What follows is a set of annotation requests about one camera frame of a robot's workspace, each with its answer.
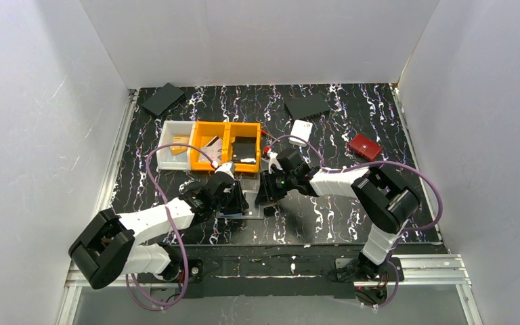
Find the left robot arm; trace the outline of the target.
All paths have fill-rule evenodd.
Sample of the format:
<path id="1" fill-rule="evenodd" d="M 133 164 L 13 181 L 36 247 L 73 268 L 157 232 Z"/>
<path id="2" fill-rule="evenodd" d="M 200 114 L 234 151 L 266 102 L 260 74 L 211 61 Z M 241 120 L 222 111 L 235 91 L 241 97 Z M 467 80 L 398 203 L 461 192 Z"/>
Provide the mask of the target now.
<path id="1" fill-rule="evenodd" d="M 181 253 L 147 241 L 204 223 L 220 213 L 248 209 L 240 182 L 216 172 L 206 183 L 191 185 L 177 198 L 134 213 L 100 211 L 68 249 L 68 256 L 89 285 L 101 289 L 125 274 L 165 275 L 179 269 Z"/>

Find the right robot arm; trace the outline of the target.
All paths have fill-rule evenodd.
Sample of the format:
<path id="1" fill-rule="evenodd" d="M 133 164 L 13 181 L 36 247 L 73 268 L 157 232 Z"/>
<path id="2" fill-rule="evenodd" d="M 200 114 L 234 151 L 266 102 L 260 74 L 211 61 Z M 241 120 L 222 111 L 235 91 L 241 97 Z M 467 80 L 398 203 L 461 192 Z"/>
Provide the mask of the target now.
<path id="1" fill-rule="evenodd" d="M 257 205 L 267 205 L 296 190 L 306 196 L 343 196 L 357 199 L 372 222 L 359 264 L 379 267 L 397 237 L 420 207 L 420 195 L 403 177 L 381 162 L 372 167 L 332 171 L 309 166 L 300 152 L 287 148 L 267 151 L 269 167 L 260 175 Z"/>

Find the grey card holder blue inside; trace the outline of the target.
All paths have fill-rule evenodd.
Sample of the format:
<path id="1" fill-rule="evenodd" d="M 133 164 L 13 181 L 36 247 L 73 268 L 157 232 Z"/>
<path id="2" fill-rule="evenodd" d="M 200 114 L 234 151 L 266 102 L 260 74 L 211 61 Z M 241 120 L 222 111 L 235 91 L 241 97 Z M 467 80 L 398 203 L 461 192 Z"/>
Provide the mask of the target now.
<path id="1" fill-rule="evenodd" d="M 264 211 L 263 207 L 255 204 L 255 198 L 257 197 L 257 192 L 244 190 L 243 191 L 244 198 L 248 203 L 248 209 L 243 213 L 236 214 L 223 214 L 218 213 L 216 218 L 219 219 L 263 219 Z"/>

